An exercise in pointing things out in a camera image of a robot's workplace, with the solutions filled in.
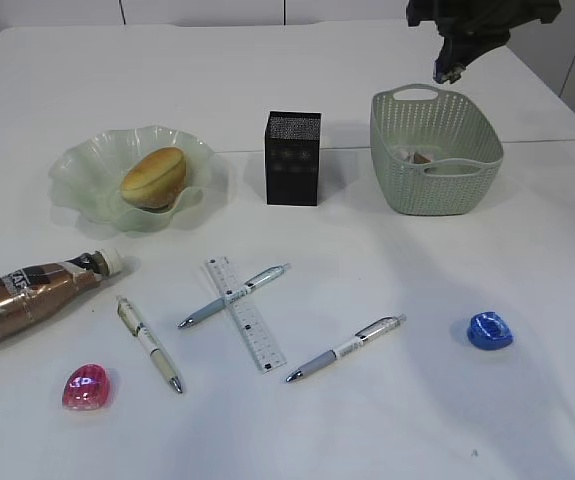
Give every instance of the blue wrapped candy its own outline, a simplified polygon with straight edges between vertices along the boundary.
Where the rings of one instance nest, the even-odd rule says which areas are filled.
[[[498,350],[514,341],[511,330],[496,312],[474,315],[467,329],[467,338],[481,350]]]

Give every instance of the bottle cap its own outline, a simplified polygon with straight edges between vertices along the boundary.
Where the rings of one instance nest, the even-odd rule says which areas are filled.
[[[514,341],[511,330],[495,312],[474,315],[467,329],[467,338],[482,350],[498,350]]]
[[[110,277],[120,273],[123,269],[123,261],[120,258],[118,250],[115,248],[103,248],[99,250],[98,253],[100,253],[105,259]]]

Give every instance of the clear plastic ruler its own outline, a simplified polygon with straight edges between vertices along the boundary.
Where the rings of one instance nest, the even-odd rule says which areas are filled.
[[[205,261],[205,265],[221,295],[229,295],[242,286],[227,257],[211,258]],[[227,310],[245,340],[258,369],[261,372],[269,372],[284,365],[287,360],[280,352],[250,297],[251,295],[246,295],[236,300],[227,306]]]

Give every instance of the bread roll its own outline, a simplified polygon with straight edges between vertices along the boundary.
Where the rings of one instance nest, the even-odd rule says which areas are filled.
[[[123,200],[138,208],[163,209],[171,206],[185,186],[187,163],[176,147],[156,150],[143,158],[120,184]]]

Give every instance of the white bottle cap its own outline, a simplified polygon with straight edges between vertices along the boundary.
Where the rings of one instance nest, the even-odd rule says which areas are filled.
[[[123,261],[120,258],[118,250],[115,248],[103,248],[98,252],[105,259],[110,277],[120,273],[120,271],[123,269]]]

